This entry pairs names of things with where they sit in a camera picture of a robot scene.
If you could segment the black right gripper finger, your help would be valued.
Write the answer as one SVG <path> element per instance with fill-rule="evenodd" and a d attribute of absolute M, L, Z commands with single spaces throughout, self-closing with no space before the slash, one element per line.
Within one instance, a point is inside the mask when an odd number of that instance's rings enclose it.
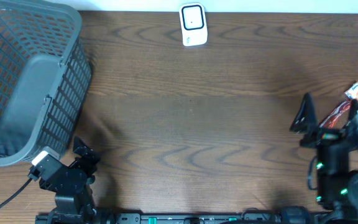
<path fill-rule="evenodd" d="M 358 101 L 353 99 L 350 101 L 350 108 L 349 108 L 349 116 L 347 119 L 347 124 L 350 124 L 351 121 L 358 115 Z"/>
<path fill-rule="evenodd" d="M 294 133 L 310 133 L 316 129 L 318 121 L 314 109 L 313 99 L 310 93 L 305 93 L 290 131 Z"/>

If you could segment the red chocolate bar wrapper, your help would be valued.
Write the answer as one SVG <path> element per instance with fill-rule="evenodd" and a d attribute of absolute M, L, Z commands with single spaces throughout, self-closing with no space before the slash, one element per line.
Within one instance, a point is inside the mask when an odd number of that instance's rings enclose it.
<path fill-rule="evenodd" d="M 338 119 L 351 107 L 350 101 L 343 101 L 338 104 L 328 115 L 325 117 L 322 122 L 320 122 L 320 128 L 333 128 L 335 127 Z"/>

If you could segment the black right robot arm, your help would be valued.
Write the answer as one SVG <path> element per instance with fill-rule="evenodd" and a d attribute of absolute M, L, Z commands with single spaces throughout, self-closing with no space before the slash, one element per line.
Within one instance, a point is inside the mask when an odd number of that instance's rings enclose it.
<path fill-rule="evenodd" d="M 301 147 L 316 151 L 316 201 L 325 212 L 311 213 L 309 222 L 358 223 L 358 170 L 349 168 L 350 152 L 358 151 L 358 102 L 351 101 L 343 128 L 323 128 L 306 93 L 290 131 L 303 135 Z"/>

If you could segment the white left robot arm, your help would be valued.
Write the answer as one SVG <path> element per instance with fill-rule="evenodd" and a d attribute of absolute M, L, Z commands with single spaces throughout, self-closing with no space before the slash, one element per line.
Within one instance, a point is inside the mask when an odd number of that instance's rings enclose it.
<path fill-rule="evenodd" d="M 46 223 L 92 223 L 96 217 L 90 185 L 100 156 L 77 136 L 73 152 L 77 156 L 68 166 L 50 155 L 37 164 L 40 188 L 55 193 L 56 207 L 46 216 Z"/>

